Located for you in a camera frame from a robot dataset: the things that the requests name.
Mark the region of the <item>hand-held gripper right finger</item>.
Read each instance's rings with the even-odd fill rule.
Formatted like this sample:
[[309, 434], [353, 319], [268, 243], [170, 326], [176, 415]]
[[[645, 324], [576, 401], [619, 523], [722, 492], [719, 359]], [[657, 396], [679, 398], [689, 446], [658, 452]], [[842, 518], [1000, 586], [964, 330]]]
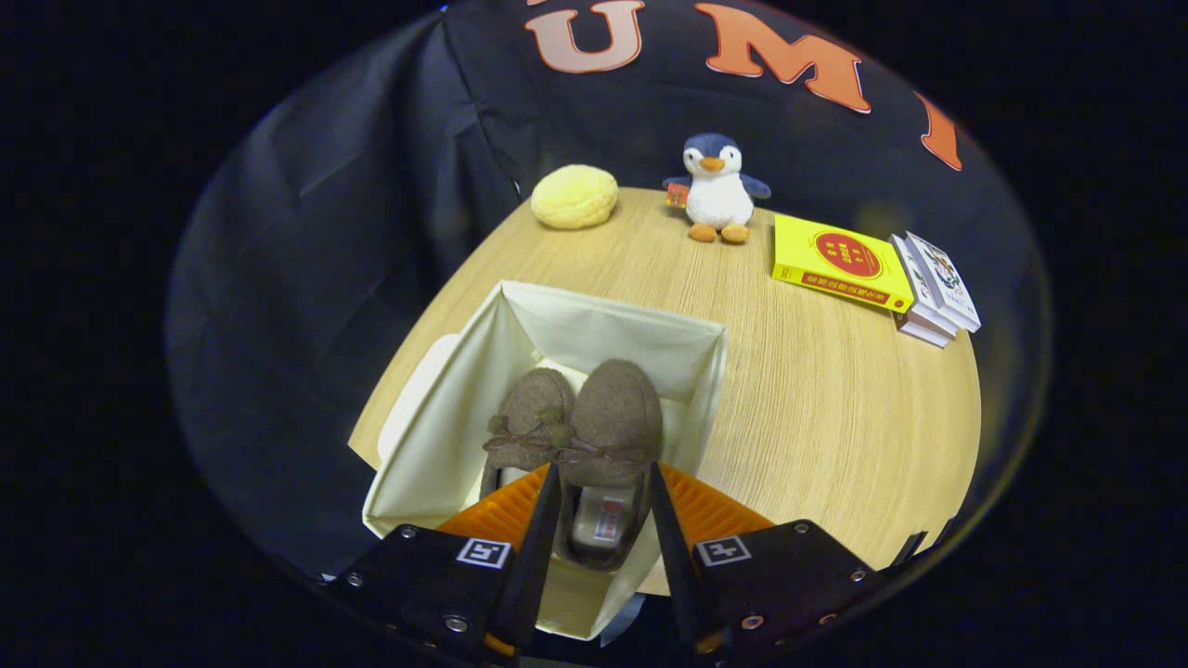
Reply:
[[649, 483], [680, 641], [696, 662], [776, 661], [878, 591], [878, 571], [814, 521], [776, 524], [663, 462]]

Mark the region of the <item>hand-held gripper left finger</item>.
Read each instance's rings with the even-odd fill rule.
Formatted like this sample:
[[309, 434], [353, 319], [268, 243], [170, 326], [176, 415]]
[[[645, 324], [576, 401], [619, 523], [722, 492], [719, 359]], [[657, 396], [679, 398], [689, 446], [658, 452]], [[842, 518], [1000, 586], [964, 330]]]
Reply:
[[394, 528], [322, 595], [407, 662], [516, 662], [535, 632], [560, 519], [548, 464], [440, 527]]

